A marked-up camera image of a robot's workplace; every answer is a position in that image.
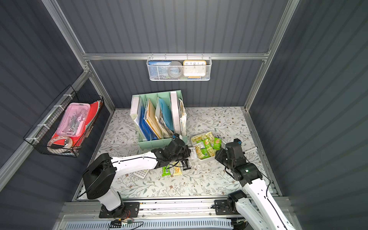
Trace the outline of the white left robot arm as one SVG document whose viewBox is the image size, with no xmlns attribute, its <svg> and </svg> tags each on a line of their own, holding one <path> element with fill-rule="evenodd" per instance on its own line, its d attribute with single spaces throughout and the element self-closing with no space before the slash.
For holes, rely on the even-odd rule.
<svg viewBox="0 0 368 230">
<path fill-rule="evenodd" d="M 101 154 L 82 175 L 84 193 L 89 200 L 98 200 L 109 212 L 121 211 L 125 205 L 119 192 L 112 186 L 115 180 L 141 170 L 178 167 L 179 162 L 188 159 L 190 154 L 188 145 L 176 136 L 164 148 L 152 149 L 135 156 L 111 157 L 109 153 Z"/>
</svg>

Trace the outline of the black cookie packet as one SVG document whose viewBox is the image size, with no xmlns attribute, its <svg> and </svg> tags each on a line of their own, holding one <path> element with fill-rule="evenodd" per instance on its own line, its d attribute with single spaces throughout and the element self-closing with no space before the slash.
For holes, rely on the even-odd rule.
<svg viewBox="0 0 368 230">
<path fill-rule="evenodd" d="M 190 170 L 191 169 L 191 166 L 189 165 L 189 160 L 188 159 L 182 160 L 181 163 L 182 163 L 182 169 L 183 169 L 183 171 L 186 171 L 186 170 Z"/>
</svg>

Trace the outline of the yellow cookie packet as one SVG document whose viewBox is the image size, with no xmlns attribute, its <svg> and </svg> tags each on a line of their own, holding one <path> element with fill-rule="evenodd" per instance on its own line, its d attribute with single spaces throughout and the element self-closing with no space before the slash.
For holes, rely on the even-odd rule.
<svg viewBox="0 0 368 230">
<path fill-rule="evenodd" d="M 174 173 L 173 173 L 173 175 L 174 176 L 178 176 L 178 175 L 182 175 L 183 174 L 183 172 L 182 172 L 182 169 L 181 169 L 181 167 L 174 167 Z"/>
</svg>

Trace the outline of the white plastic storage box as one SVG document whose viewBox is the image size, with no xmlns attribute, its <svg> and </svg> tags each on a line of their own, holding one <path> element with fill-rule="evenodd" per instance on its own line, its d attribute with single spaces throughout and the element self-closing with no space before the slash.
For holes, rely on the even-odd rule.
<svg viewBox="0 0 368 230">
<path fill-rule="evenodd" d="M 194 135 L 190 138 L 198 164 L 215 160 L 216 151 L 225 147 L 225 142 L 214 131 Z"/>
</svg>

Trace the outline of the green cookie packet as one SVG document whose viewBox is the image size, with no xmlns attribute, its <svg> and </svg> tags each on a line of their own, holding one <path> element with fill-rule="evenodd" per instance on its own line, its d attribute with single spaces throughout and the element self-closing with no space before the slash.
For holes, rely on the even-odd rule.
<svg viewBox="0 0 368 230">
<path fill-rule="evenodd" d="M 162 177 L 171 175 L 170 168 L 168 168 L 167 166 L 163 167 L 162 170 L 163 170 Z"/>
</svg>

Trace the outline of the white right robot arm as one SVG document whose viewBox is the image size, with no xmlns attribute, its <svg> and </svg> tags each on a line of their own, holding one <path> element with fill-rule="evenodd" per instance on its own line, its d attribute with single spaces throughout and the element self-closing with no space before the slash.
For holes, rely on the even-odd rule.
<svg viewBox="0 0 368 230">
<path fill-rule="evenodd" d="M 242 215 L 254 230 L 295 229 L 270 194 L 264 175 L 244 156 L 239 139 L 217 150 L 215 159 L 241 184 L 241 189 L 228 194 L 227 199 L 215 201 L 212 208 L 217 215 Z"/>
</svg>

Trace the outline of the mint green file organizer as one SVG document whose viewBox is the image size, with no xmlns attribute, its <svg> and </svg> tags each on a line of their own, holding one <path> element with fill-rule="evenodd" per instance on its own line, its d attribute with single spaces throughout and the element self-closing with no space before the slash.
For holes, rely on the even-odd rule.
<svg viewBox="0 0 368 230">
<path fill-rule="evenodd" d="M 163 148 L 173 139 L 173 119 L 170 102 L 170 92 L 158 92 L 150 94 L 136 94 L 131 98 L 130 116 L 138 131 L 138 146 L 143 150 Z M 177 134 L 185 144 L 188 143 L 186 135 L 186 111 L 183 102 L 182 91 L 177 90 L 179 100 L 180 121 L 182 134 Z M 140 107 L 145 108 L 144 119 L 150 129 L 157 136 L 157 140 L 146 141 L 139 127 Z"/>
</svg>

